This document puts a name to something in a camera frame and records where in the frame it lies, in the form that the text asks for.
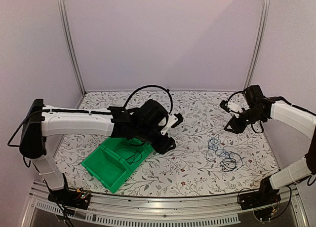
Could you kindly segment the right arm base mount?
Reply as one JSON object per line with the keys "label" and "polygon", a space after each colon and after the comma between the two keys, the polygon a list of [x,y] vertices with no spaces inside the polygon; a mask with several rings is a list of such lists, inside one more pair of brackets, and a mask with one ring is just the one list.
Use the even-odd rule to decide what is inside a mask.
{"label": "right arm base mount", "polygon": [[242,210],[253,209],[270,205],[281,201],[279,189],[259,189],[243,188],[237,194],[237,202]]}

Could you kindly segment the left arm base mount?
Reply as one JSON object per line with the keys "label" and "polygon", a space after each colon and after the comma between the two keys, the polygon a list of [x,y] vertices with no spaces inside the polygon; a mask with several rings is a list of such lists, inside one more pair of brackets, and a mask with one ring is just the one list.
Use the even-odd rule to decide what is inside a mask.
{"label": "left arm base mount", "polygon": [[48,188],[48,200],[59,205],[87,210],[90,204],[91,192],[83,190],[70,190],[68,187],[60,190],[51,190]]}

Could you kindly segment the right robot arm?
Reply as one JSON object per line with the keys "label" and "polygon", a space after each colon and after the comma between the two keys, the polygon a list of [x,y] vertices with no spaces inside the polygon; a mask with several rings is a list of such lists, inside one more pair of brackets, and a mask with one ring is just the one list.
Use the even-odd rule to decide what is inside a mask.
{"label": "right robot arm", "polygon": [[316,174],[316,115],[290,103],[282,96],[265,96],[259,85],[252,85],[240,91],[240,94],[244,96],[247,108],[231,102],[232,96],[220,103],[220,107],[232,115],[225,131],[240,134],[246,127],[257,122],[263,124],[270,119],[296,130],[311,142],[301,159],[260,182],[255,201],[259,205],[266,205],[280,188],[299,183]]}

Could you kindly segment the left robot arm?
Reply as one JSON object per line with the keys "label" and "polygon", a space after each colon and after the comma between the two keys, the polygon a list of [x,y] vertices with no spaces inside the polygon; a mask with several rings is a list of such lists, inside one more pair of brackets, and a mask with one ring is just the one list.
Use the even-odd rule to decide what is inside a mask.
{"label": "left robot arm", "polygon": [[54,135],[100,135],[111,139],[138,140],[137,146],[150,144],[159,154],[175,149],[168,135],[183,121],[181,114],[166,110],[158,101],[147,100],[138,108],[109,106],[102,110],[58,108],[35,99],[20,123],[20,143],[16,145],[46,181],[51,195],[62,204],[70,204],[74,191],[69,190],[66,175],[57,167],[46,149],[46,138]]}

